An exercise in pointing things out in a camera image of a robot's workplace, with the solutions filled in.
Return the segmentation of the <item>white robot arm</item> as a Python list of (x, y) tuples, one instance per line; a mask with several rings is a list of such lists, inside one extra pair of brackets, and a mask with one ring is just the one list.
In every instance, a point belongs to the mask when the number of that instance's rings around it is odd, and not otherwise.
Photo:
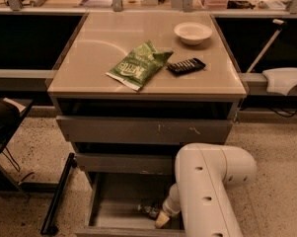
[(246, 150), (226, 145), (191, 143), (175, 160), (176, 182), (155, 221), (183, 218), (186, 237), (243, 237), (226, 190), (254, 180), (257, 163)]

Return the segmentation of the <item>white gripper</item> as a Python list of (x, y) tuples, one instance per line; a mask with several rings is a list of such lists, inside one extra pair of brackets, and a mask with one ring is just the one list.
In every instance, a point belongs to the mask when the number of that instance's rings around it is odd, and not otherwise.
[(180, 196), (177, 184), (173, 184), (167, 198), (162, 205), (161, 211), (155, 221), (155, 227), (160, 229), (164, 227), (170, 220), (170, 217), (176, 217), (181, 212)]

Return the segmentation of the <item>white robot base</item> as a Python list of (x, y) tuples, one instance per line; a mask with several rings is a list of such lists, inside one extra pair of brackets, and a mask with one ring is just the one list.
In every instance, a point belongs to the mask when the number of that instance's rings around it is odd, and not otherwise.
[(268, 93), (277, 93), (287, 96), (297, 86), (297, 68), (283, 67), (265, 70), (262, 75), (267, 80)]

